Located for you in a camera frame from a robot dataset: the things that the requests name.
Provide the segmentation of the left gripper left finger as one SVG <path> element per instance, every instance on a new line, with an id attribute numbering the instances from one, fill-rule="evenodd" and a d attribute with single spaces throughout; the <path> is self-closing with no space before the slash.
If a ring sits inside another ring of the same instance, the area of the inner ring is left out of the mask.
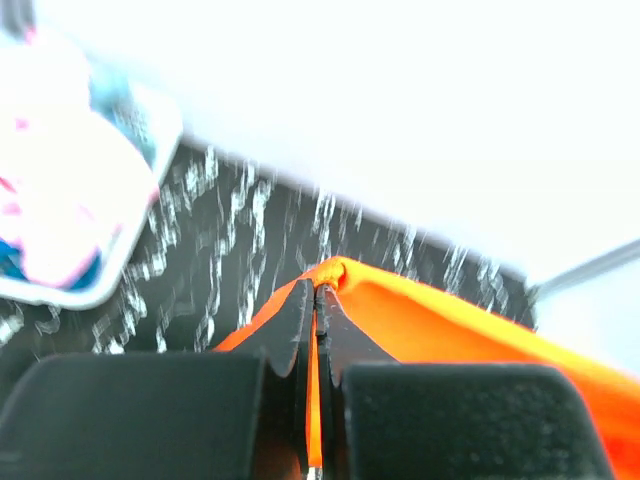
<path id="1" fill-rule="evenodd" d="M 214 353 L 68 354 L 1 413 L 5 479 L 300 479 L 314 289 Z"/>

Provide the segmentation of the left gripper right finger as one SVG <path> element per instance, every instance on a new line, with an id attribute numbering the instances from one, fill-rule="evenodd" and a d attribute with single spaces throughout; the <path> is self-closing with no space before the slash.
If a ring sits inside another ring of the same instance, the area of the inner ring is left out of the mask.
<path id="1" fill-rule="evenodd" d="M 576 388 L 529 363 L 405 364 L 315 294 L 327 479 L 609 479 Z"/>

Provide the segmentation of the orange t shirt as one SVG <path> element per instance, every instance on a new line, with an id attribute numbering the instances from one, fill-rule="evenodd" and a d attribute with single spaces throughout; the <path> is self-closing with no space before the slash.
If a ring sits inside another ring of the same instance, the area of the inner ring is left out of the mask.
<path id="1" fill-rule="evenodd" d="M 318 468 L 322 472 L 323 466 L 315 294 L 326 285 L 355 325 L 401 363 L 529 363 L 558 370 L 576 388 L 591 416 L 613 469 L 609 479 L 638 477 L 636 379 L 455 296 L 351 259 L 331 258 L 276 289 L 250 325 L 232 333 L 219 350 L 229 350 L 271 318 L 301 280 L 310 281 L 314 289 L 306 410 L 308 471 Z"/>

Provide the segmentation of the pink t shirt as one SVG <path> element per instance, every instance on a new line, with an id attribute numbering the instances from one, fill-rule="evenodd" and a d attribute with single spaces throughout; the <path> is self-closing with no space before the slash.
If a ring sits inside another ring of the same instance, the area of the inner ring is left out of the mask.
<path id="1" fill-rule="evenodd" d="M 91 80 L 83 52 L 45 30 L 1 50 L 1 253 L 12 277 L 72 287 L 158 197 L 142 153 L 92 108 Z"/>

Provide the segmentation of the white plastic basket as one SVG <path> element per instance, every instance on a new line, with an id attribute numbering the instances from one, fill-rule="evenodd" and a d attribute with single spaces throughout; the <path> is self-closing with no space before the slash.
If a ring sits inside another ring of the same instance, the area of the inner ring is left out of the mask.
<path id="1" fill-rule="evenodd" d="M 129 98 L 115 103 L 108 118 L 134 141 L 160 184 L 171 165 L 183 133 L 178 105 L 169 96 L 130 80 Z M 1 297 L 30 305 L 53 305 L 87 310 L 104 303 L 117 287 L 147 222 L 148 210 L 134 211 L 132 223 L 107 237 L 98 262 L 71 289 L 50 288 L 24 280 L 1 277 Z"/>

